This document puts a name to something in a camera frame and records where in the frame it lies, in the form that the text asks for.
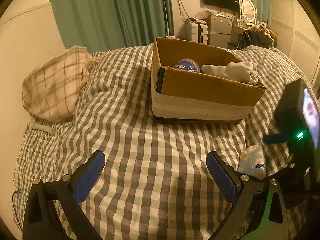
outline gingham bedsheet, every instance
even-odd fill
[[[103,239],[208,239],[222,222],[231,205],[207,170],[207,153],[217,151],[237,169],[244,149],[276,132],[273,112],[284,87],[304,75],[277,49],[230,50],[241,61],[257,63],[266,86],[252,112],[236,125],[160,125],[151,111],[152,49],[151,44],[107,52],[91,70],[72,122],[34,119],[55,134],[29,130],[18,156],[15,185],[22,193],[14,204],[21,224],[34,178],[47,182],[72,174],[97,149],[105,153],[106,165],[80,205]],[[269,175],[286,166],[285,144],[263,147]],[[59,203],[56,208],[75,238]],[[293,238],[305,207],[287,210],[287,216]]]

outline cardboard box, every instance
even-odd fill
[[[210,45],[166,38],[154,41],[151,67],[152,113],[160,123],[239,123],[265,91],[255,86],[172,67],[184,58],[205,64],[240,62]]]

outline blue container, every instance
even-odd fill
[[[200,68],[197,62],[190,58],[184,58],[183,60],[180,60],[177,65],[173,66],[173,68],[200,73]]]

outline white mirror frame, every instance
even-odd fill
[[[244,4],[245,2],[248,2],[248,3],[252,6],[252,8],[253,8],[253,12],[254,12],[253,18],[252,18],[252,19],[248,19],[248,22],[252,23],[252,22],[256,19],[257,10],[256,10],[256,8],[254,7],[254,4],[252,3],[251,0],[243,0],[243,1],[242,1],[242,5],[241,5],[241,13],[242,13],[243,16],[246,16],[246,15],[244,14],[244,6],[243,6],[243,4]]]

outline screw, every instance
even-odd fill
[[[276,179],[271,179],[271,183],[272,183],[273,185],[278,185],[278,181],[277,181]]]
[[[40,183],[40,179],[39,178],[34,179],[33,184],[37,185],[39,183]]]
[[[62,177],[63,181],[69,181],[71,179],[71,176],[69,174],[66,174]]]
[[[244,181],[248,181],[249,180],[249,176],[247,175],[241,175],[241,179],[244,180]]]

